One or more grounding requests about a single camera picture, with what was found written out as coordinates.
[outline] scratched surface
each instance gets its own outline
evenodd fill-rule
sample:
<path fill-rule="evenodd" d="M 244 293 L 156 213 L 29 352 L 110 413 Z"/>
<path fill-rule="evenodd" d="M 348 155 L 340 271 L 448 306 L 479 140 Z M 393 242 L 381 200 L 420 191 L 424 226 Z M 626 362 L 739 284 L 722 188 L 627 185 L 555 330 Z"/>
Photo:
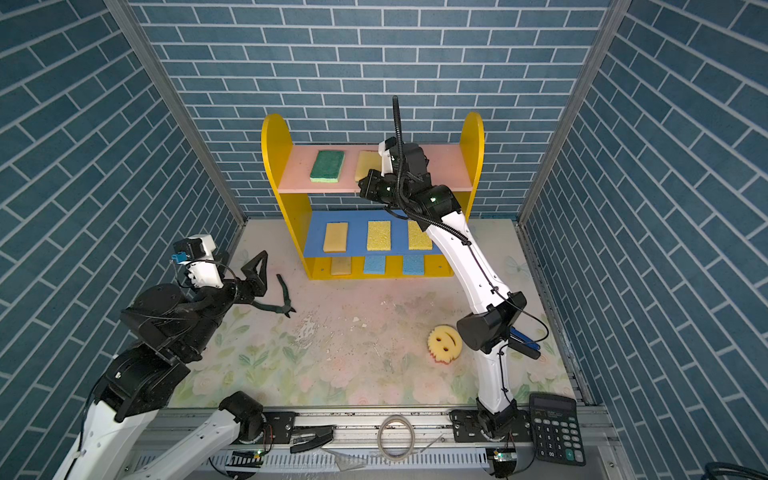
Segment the scratched surface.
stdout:
<path fill-rule="evenodd" d="M 546 321 L 510 220 L 471 220 L 470 227 L 496 273 L 528 299 L 530 313 Z M 235 306 L 210 341 L 204 358 L 177 387 L 171 407 L 217 406 L 243 390 L 269 406 L 460 405 L 474 403 L 477 375 L 464 348 L 450 365 L 426 347 L 437 325 L 455 327 L 469 312 L 455 277 L 335 280 L 306 278 L 282 220 L 251 220 L 231 266 L 239 272 L 261 250 L 269 253 L 269 290 L 263 303 L 282 303 L 280 273 L 297 313 L 288 319 L 251 306 Z M 544 330 L 521 316 L 515 327 L 533 339 Z M 539 360 L 510 352 L 507 367 L 515 397 L 528 392 L 573 396 L 554 339 Z"/>

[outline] brick wallpaper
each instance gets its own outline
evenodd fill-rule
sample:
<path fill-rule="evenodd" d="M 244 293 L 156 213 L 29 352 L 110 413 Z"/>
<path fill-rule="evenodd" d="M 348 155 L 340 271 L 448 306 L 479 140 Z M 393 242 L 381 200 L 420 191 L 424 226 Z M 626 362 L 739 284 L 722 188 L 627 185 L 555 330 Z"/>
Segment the brick wallpaper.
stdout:
<path fill-rule="evenodd" d="M 634 0 L 528 223 L 638 478 L 768 469 L 767 25 Z"/>
<path fill-rule="evenodd" d="M 283 115 L 296 143 L 374 144 L 392 135 L 392 94 L 407 141 L 458 142 L 478 111 L 487 144 L 472 213 L 515 216 L 609 2 L 204 1 L 131 4 L 251 217 L 279 215 L 260 154 L 266 114 Z M 311 201 L 373 207 L 352 194 Z"/>
<path fill-rule="evenodd" d="M 47 479 L 131 341 L 119 309 L 170 242 L 237 225 L 101 0 L 0 12 L 0 478 Z"/>

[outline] blue shelf board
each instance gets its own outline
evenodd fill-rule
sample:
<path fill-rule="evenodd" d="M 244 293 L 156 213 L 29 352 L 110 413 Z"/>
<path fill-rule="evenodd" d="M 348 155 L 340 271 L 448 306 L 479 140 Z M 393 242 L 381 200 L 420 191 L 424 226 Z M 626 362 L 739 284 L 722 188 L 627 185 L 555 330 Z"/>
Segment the blue shelf board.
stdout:
<path fill-rule="evenodd" d="M 368 250 L 368 222 L 387 220 L 392 222 L 392 249 Z M 346 252 L 325 253 L 323 244 L 326 239 L 328 223 L 347 222 Z M 432 242 L 431 250 L 408 250 L 408 221 L 400 220 L 384 210 L 334 210 L 314 211 L 310 222 L 310 231 L 306 236 L 304 258 L 314 257 L 370 257 L 373 255 L 439 255 L 442 252 Z"/>

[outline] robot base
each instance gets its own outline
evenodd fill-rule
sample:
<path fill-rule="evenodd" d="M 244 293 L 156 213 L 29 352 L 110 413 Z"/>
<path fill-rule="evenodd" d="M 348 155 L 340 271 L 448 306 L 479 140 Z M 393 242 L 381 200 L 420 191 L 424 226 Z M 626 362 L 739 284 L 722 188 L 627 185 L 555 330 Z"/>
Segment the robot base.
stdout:
<path fill-rule="evenodd" d="M 488 411 L 478 403 L 478 410 L 452 410 L 450 413 L 453 424 L 453 439 L 457 443 L 487 442 L 489 438 L 504 440 L 508 433 L 512 434 L 515 442 L 531 441 L 531 424 L 528 412 L 518 410 L 516 404 L 499 412 L 492 417 L 491 426 L 487 419 L 481 419 L 481 414 Z"/>

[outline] cable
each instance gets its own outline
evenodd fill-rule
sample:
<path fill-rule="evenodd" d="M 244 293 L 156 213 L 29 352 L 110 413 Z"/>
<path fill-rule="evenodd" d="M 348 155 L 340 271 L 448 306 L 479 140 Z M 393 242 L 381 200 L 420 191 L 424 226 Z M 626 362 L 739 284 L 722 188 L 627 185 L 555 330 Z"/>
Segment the cable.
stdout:
<path fill-rule="evenodd" d="M 96 385 L 98 385 L 99 380 L 96 380 L 96 382 L 91 387 L 91 390 L 88 392 L 88 396 L 85 397 L 85 404 L 83 405 L 83 411 L 80 415 L 80 439 L 78 440 L 78 450 L 76 451 L 77 456 L 72 459 L 72 463 L 69 464 L 69 468 L 67 468 L 67 473 L 64 475 L 64 480 L 67 480 L 69 478 L 69 474 L 72 473 L 72 469 L 74 468 L 74 463 L 80 458 L 81 452 L 83 451 L 83 437 L 85 437 L 85 418 L 88 416 L 88 408 L 91 406 L 91 397 L 94 395 L 94 391 L 96 390 Z"/>
<path fill-rule="evenodd" d="M 525 472 L 526 470 L 528 470 L 528 469 L 531 467 L 531 465 L 533 465 L 533 461 L 534 461 L 535 459 L 536 459 L 536 452 L 533 452 L 533 455 L 531 456 L 531 461 L 530 461 L 530 462 L 528 462 L 528 464 L 525 466 L 525 468 L 523 468 L 522 470 L 518 470 L 518 471 L 516 471 L 516 472 L 512 472 L 512 474 L 511 474 L 511 475 L 507 475 L 507 478 L 509 478 L 509 477 L 511 477 L 511 476 L 513 476 L 513 475 L 517 475 L 518 473 L 522 473 L 522 472 Z"/>
<path fill-rule="evenodd" d="M 533 438 L 533 431 L 531 429 L 528 429 L 528 434 L 531 436 L 531 438 Z M 507 437 L 507 442 L 509 442 L 509 439 L 512 440 L 512 447 L 515 449 L 515 452 L 517 452 L 518 451 L 518 447 L 517 447 L 517 445 L 515 445 L 515 437 L 512 436 L 512 432 L 509 432 L 508 437 Z M 531 467 L 531 465 L 533 465 L 533 461 L 536 459 L 536 450 L 534 449 L 534 451 L 532 453 L 533 453 L 533 455 L 531 456 L 531 461 L 525 466 L 525 468 L 523 468 L 522 470 L 519 470 L 517 472 L 512 472 L 510 475 L 507 475 L 507 478 L 509 478 L 509 477 L 511 477 L 513 475 L 517 475 L 518 473 L 525 472 L 526 470 L 528 470 Z"/>
<path fill-rule="evenodd" d="M 406 426 L 406 428 L 411 432 L 411 443 L 408 447 L 408 450 L 406 450 L 405 453 L 402 453 L 401 455 L 390 455 L 388 452 L 384 450 L 384 446 L 382 445 L 382 434 L 384 433 L 384 429 L 389 426 L 390 423 L 394 422 L 400 422 L 403 425 Z M 384 420 L 384 423 L 379 427 L 379 433 L 376 434 L 376 445 L 379 447 L 379 451 L 382 453 L 384 458 L 387 458 L 391 462 L 402 462 L 406 458 L 408 458 L 411 453 L 413 453 L 413 447 L 416 445 L 416 430 L 413 429 L 413 425 L 408 421 L 408 419 L 402 415 L 392 415 L 390 417 L 387 417 L 386 420 Z"/>
<path fill-rule="evenodd" d="M 235 275 L 235 272 L 234 272 L 234 271 L 233 271 L 231 268 L 229 268 L 227 265 L 224 265 L 224 264 L 223 264 L 223 263 L 221 263 L 221 262 L 217 262 L 216 260 L 192 260 L 192 261 L 190 261 L 190 262 L 189 262 L 187 265 L 185 265 L 185 267 L 186 267 L 186 269 L 185 269 L 185 270 L 186 270 L 186 271 L 189 271 L 189 267 L 192 265 L 192 263 L 197 263 L 197 262 L 201 262 L 201 263 L 212 263 L 212 264 L 214 264 L 214 265 L 220 265 L 220 266 L 223 266 L 224 268 L 226 268 L 226 269 L 227 269 L 227 271 L 229 271 L 229 273 L 232 273 L 232 276 L 234 277 L 235 294 L 234 294 L 234 296 L 232 297 L 232 300 L 230 301 L 229 305 L 227 305 L 227 308 L 223 309 L 223 311 L 226 313 L 226 312 L 227 312 L 227 311 L 228 311 L 228 310 L 231 308 L 231 306 L 235 304 L 235 301 L 237 301 L 237 296 L 238 296 L 238 295 L 239 295 L 239 293 L 240 293 L 239 282 L 241 282 L 242 280 L 241 280 L 240 278 L 238 278 L 238 277 L 237 277 L 237 275 Z M 135 313 L 136 313 L 137 315 L 139 315 L 139 316 L 142 316 L 142 317 L 144 317 L 144 318 L 151 318 L 151 319 L 158 319 L 158 320 L 170 320 L 170 321 L 175 321 L 175 320 L 182 320 L 182 319 L 184 319 L 183 317 L 179 317 L 179 316 L 158 316 L 158 315 L 147 315 L 146 313 L 142 313 L 141 311 L 138 311 L 138 312 L 135 312 Z M 200 319 L 205 319 L 205 320 L 216 320 L 217 318 L 218 318 L 218 317 L 212 317 L 212 316 L 202 316 Z M 158 324 L 156 324 L 156 326 L 163 326 L 163 325 L 165 325 L 165 324 L 166 324 L 166 323 L 158 323 Z"/>
<path fill-rule="evenodd" d="M 404 217 L 403 215 L 398 215 L 395 212 L 392 211 L 389 207 L 386 207 L 384 211 L 390 215 L 392 215 L 394 218 L 399 218 L 400 220 L 410 220 L 408 217 Z"/>
<path fill-rule="evenodd" d="M 210 459 L 210 457 L 208 458 L 208 463 L 210 463 L 210 466 L 211 466 L 211 467 L 213 467 L 213 468 L 214 468 L 214 470 L 216 470 L 216 471 L 217 471 L 217 472 L 219 472 L 221 475 L 224 475 L 224 476 L 225 476 L 225 477 L 227 477 L 227 478 L 233 478 L 233 480 L 237 480 L 237 479 L 239 478 L 239 476 L 238 476 L 238 475 L 230 475 L 230 474 L 229 474 L 229 472 L 227 472 L 227 470 L 226 470 L 226 469 L 224 469 L 224 471 L 223 471 L 223 472 L 222 472 L 221 470 L 219 470 L 219 468 L 218 468 L 218 467 L 216 467 L 216 466 L 214 465 L 214 462 L 213 462 L 213 461 Z"/>
<path fill-rule="evenodd" d="M 540 319 L 536 318 L 535 316 L 531 315 L 530 313 L 526 312 L 525 310 L 523 310 L 523 309 L 522 309 L 522 308 L 520 308 L 519 306 L 515 305 L 513 302 L 509 301 L 509 299 L 507 299 L 507 298 L 504 298 L 504 296 L 503 296 L 503 295 L 501 295 L 501 294 L 498 292 L 498 287 L 497 287 L 496 285 L 494 285 L 494 284 L 493 284 L 493 282 L 491 281 L 491 279 L 490 279 L 490 278 L 488 278 L 488 274 L 487 274 L 487 273 L 485 273 L 485 270 L 483 270 L 483 269 L 482 269 L 482 265 L 480 264 L 480 261 L 479 261 L 479 260 L 478 260 L 478 258 L 475 256 L 475 251 L 474 251 L 474 250 L 472 250 L 472 248 L 471 248 L 471 247 L 469 247 L 469 246 L 468 246 L 468 248 L 469 248 L 469 253 L 471 253 L 471 254 L 472 254 L 472 259 L 475 261 L 475 263 L 477 263 L 477 266 L 478 266 L 478 268 L 480 269 L 480 273 L 482 273 L 482 275 L 485 277 L 485 281 L 486 281 L 486 282 L 488 282 L 488 285 L 490 285 L 490 286 L 491 286 L 491 290 L 493 290 L 493 293 L 495 293 L 496 295 L 498 295 L 498 297 L 499 297 L 500 299 L 504 300 L 506 303 L 509 303 L 510 305 L 512 305 L 512 307 L 514 307 L 514 308 L 515 308 L 515 309 L 516 309 L 518 312 L 520 312 L 520 313 L 524 313 L 525 315 L 528 315 L 528 316 L 530 316 L 532 319 L 534 319 L 534 320 L 536 320 L 537 322 L 539 322 L 539 323 L 541 324 L 541 326 L 543 326 L 543 327 L 544 327 L 544 329 L 545 329 L 545 331 L 547 332 L 547 333 L 546 333 L 546 335 L 544 335 L 543 337 L 541 337 L 541 338 L 540 338 L 540 339 L 538 339 L 538 340 L 531 340 L 530 342 L 521 342 L 521 344 L 522 344 L 522 345 L 528 345 L 528 344 L 531 344 L 531 343 L 539 343 L 539 342 L 543 342 L 544 340 L 546 340 L 547 338 L 549 338 L 549 327 L 547 326 L 547 324 L 546 324 L 546 323 L 544 323 L 544 322 L 542 322 Z"/>
<path fill-rule="evenodd" d="M 504 348 L 508 346 L 509 346 L 509 342 L 507 342 L 507 344 L 504 345 L 502 348 L 498 349 L 498 369 L 502 373 L 502 392 L 504 393 L 504 398 L 506 398 L 507 403 L 511 405 L 512 401 L 509 399 L 509 396 L 507 396 L 507 392 L 509 392 L 509 390 L 507 389 L 507 387 L 504 386 L 504 367 L 502 367 L 502 365 L 504 364 L 504 361 L 502 360 L 502 357 L 504 356 Z"/>
<path fill-rule="evenodd" d="M 397 95 L 392 96 L 392 117 L 394 118 L 394 121 L 395 121 L 395 140 L 396 140 L 396 146 L 397 146 L 397 154 L 400 162 L 400 165 L 398 165 L 397 178 L 395 181 L 395 201 L 397 202 L 398 208 L 403 212 L 405 212 L 409 218 L 412 218 L 414 220 L 421 220 L 422 222 L 429 223 L 430 225 L 434 225 L 435 227 L 443 229 L 446 232 L 453 235 L 454 237 L 458 238 L 459 240 L 462 241 L 464 245 L 470 245 L 472 242 L 470 242 L 469 239 L 463 233 L 459 232 L 453 227 L 450 227 L 449 225 L 446 225 L 443 222 L 435 221 L 429 217 L 425 217 L 424 215 L 416 213 L 412 208 L 406 205 L 406 200 L 408 199 L 402 193 L 402 171 L 403 171 L 403 166 L 405 165 L 405 162 L 406 162 L 406 154 L 405 154 L 405 148 L 403 147 L 403 142 L 402 142 L 402 122 L 400 120 L 400 103 L 397 98 Z"/>
<path fill-rule="evenodd" d="M 709 462 L 704 466 L 701 480 L 717 480 L 716 477 L 729 476 L 749 478 L 751 480 L 768 480 L 768 475 L 751 468 L 733 463 Z"/>
<path fill-rule="evenodd" d="M 270 426 L 270 448 L 269 450 L 266 449 L 266 425 Z M 261 456 L 265 456 L 267 453 L 272 452 L 272 447 L 275 445 L 275 441 L 272 437 L 274 434 L 274 431 L 272 430 L 272 424 L 265 424 L 264 425 L 264 453 Z"/>

